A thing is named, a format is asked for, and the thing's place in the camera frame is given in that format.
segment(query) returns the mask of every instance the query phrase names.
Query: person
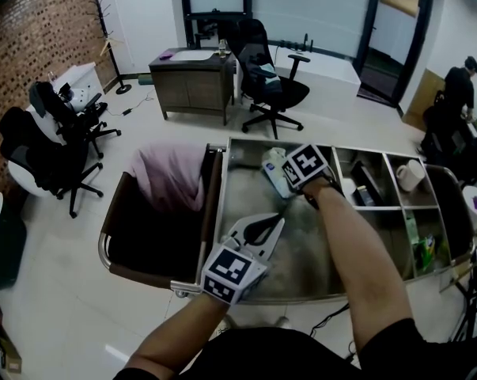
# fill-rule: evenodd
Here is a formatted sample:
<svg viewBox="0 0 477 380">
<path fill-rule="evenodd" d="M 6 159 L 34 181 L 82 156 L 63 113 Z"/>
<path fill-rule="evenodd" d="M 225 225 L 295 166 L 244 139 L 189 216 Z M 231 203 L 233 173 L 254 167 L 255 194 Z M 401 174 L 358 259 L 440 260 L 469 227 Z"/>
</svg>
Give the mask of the person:
<svg viewBox="0 0 477 380">
<path fill-rule="evenodd" d="M 477 380 L 477 338 L 465 343 L 425 342 L 378 233 L 323 177 L 303 191 L 317 202 L 326 226 L 349 300 L 361 370 L 310 336 L 289 329 L 231 329 L 209 342 L 229 306 L 200 294 L 147 336 L 115 380 L 178 376 Z M 198 353 L 191 368 L 180 374 Z"/>
<path fill-rule="evenodd" d="M 453 67 L 445 77 L 445 103 L 457 116 L 467 106 L 467 117 L 471 119 L 474 111 L 474 85 L 471 78 L 477 74 L 477 61 L 473 56 L 465 60 L 464 67 Z"/>
<path fill-rule="evenodd" d="M 468 56 L 464 67 L 455 66 L 447 73 L 444 92 L 439 92 L 435 98 L 434 106 L 428 108 L 422 116 L 426 125 L 426 135 L 417 148 L 421 155 L 431 153 L 433 134 L 437 136 L 442 149 L 452 148 L 451 137 L 461 123 L 461 112 L 465 105 L 467 106 L 467 121 L 472 119 L 474 85 L 471 78 L 475 74 L 477 74 L 477 61 L 473 56 Z"/>
</svg>

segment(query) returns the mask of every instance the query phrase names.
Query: brick wall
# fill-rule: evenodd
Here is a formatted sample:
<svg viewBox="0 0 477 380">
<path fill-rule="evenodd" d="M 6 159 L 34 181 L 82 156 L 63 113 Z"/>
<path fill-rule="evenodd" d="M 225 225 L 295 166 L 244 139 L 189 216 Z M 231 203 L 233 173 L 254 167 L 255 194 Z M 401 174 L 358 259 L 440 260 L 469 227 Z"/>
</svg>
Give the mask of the brick wall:
<svg viewBox="0 0 477 380">
<path fill-rule="evenodd" d="M 114 77 L 92 0 L 0 1 L 0 119 L 13 106 L 27 108 L 28 88 L 73 65 L 95 62 L 103 87 Z M 20 191 L 0 155 L 0 192 L 15 201 Z"/>
</svg>

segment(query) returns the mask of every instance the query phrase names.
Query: black and white marker cube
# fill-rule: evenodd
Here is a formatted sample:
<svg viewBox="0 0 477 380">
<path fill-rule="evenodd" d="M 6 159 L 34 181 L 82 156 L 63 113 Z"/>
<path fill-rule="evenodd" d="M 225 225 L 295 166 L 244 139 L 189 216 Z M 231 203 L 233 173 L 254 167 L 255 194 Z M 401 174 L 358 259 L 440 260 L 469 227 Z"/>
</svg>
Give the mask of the black and white marker cube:
<svg viewBox="0 0 477 380">
<path fill-rule="evenodd" d="M 229 243 L 220 245 L 205 263 L 202 290 L 223 302 L 236 304 L 246 289 L 259 281 L 266 270 L 267 266 L 252 256 L 232 249 Z"/>
<path fill-rule="evenodd" d="M 293 188 L 299 188 L 306 181 L 327 168 L 327 161 L 315 145 L 303 145 L 286 157 L 282 166 L 287 180 Z"/>
</svg>

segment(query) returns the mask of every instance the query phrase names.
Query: black shirt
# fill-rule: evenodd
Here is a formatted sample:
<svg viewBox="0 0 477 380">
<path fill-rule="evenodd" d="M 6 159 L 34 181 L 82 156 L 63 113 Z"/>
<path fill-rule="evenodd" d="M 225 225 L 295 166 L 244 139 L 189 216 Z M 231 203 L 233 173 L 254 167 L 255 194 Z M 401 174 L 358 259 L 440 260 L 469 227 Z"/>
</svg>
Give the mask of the black shirt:
<svg viewBox="0 0 477 380">
<path fill-rule="evenodd" d="M 279 328 L 230 329 L 210 341 L 180 380 L 229 379 L 408 379 L 477 380 L 477 338 L 425 342 L 411 319 L 396 322 L 363 348 L 362 369 L 301 332 Z M 139 369 L 115 380 L 157 380 Z"/>
<path fill-rule="evenodd" d="M 474 85 L 464 67 L 453 67 L 445 77 L 445 99 L 458 112 L 464 105 L 474 108 Z"/>
</svg>

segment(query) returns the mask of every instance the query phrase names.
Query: white floor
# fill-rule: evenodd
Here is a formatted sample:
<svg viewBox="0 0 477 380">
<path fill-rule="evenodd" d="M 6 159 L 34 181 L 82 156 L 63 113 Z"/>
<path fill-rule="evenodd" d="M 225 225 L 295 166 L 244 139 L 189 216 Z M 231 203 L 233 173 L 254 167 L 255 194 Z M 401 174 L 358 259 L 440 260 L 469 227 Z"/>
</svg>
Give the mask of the white floor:
<svg viewBox="0 0 477 380">
<path fill-rule="evenodd" d="M 134 107 L 153 88 L 133 85 L 127 94 L 117 96 L 112 90 L 106 96 L 110 112 L 120 114 Z M 402 124 L 396 110 L 361 99 L 354 110 L 354 125 L 288 110 L 286 115 L 301 121 L 305 129 L 280 127 L 280 138 L 414 153 L 422 134 Z M 220 118 L 208 116 L 170 115 L 163 121 L 157 98 L 143 102 L 126 117 L 105 114 L 108 127 L 119 128 L 123 134 L 100 141 L 104 169 L 90 184 L 101 189 L 104 198 L 79 191 L 75 220 L 68 214 L 69 196 L 62 201 L 28 198 L 23 210 L 28 240 L 18 281 L 12 289 L 0 291 L 4 326 L 23 359 L 24 373 L 15 378 L 111 380 L 143 337 L 186 304 L 187 300 L 171 291 L 110 274 L 97 255 L 100 228 L 123 168 L 139 145 L 156 140 L 225 144 L 229 136 L 272 138 L 266 123 L 242 134 L 241 123 L 250 117 L 248 111 L 237 108 L 231 111 L 226 127 Z M 443 295 L 438 289 L 437 277 L 408 286 L 422 335 L 427 340 L 446 341 L 462 312 L 463 300 L 455 289 Z M 343 303 L 238 306 L 231 315 L 238 325 L 273 323 L 286 315 L 295 329 L 308 333 Z M 351 341 L 349 314 L 334 318 L 316 338 L 345 356 Z"/>
</svg>

